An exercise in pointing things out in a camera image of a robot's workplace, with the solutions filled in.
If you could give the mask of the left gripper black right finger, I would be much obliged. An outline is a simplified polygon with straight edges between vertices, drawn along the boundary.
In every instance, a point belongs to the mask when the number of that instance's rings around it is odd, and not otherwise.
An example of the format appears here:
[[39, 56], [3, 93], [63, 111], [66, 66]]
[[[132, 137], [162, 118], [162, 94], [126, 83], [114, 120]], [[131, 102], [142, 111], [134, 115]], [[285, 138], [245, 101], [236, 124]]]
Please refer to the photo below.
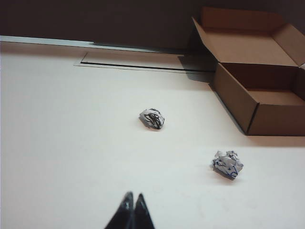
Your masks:
[[134, 209], [135, 229], [155, 229], [144, 196], [139, 194]]

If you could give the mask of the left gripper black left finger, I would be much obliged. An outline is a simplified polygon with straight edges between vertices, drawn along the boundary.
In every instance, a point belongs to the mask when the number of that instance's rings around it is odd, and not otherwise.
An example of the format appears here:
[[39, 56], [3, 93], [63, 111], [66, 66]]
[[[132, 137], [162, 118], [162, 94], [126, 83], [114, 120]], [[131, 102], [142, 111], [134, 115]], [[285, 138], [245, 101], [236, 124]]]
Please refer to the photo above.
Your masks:
[[105, 226], [105, 229], [133, 229], [134, 228], [133, 193], [126, 192], [116, 212]]

